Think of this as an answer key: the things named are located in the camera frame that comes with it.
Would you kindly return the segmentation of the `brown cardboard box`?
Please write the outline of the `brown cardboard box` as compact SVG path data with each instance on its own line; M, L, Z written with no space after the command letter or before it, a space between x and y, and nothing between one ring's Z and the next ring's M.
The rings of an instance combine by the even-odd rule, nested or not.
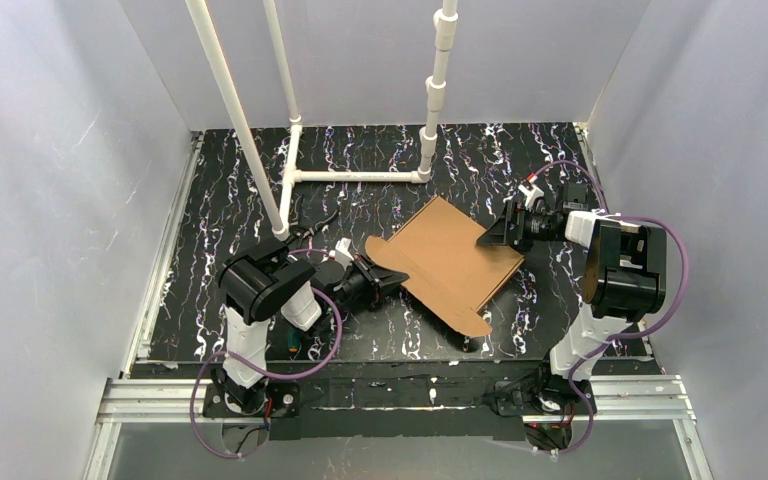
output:
M483 337L493 328L482 309L524 261L508 246L479 246L483 232L435 196L390 238L369 236L364 252L378 265L408 274L404 288L454 331Z

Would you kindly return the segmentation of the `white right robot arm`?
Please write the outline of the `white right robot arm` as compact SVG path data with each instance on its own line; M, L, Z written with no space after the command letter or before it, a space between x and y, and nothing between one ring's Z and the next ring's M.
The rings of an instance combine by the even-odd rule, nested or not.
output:
M586 249L583 304L564 338L550 350L543 373L548 380L580 383L590 378L599 347L662 308L667 233L594 211L583 185L562 187L552 207L546 206L540 188L520 190L524 200L506 201L476 243L522 254L537 242L568 241Z

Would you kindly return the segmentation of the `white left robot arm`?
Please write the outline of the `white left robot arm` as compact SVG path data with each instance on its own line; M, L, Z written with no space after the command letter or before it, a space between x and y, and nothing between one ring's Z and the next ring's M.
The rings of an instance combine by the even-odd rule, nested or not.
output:
M337 327L343 309L376 309L409 280L405 272L354 253L350 240L341 239L321 250L322 262L305 259L307 249L293 250L277 239L264 240L226 260L218 288L224 297L228 335L222 365L211 374L216 388L243 409L253 410L266 398L267 380L297 381L322 370L329 359L297 374L279 374L266 368L266 346L271 319L279 315L296 330L307 332L325 312Z

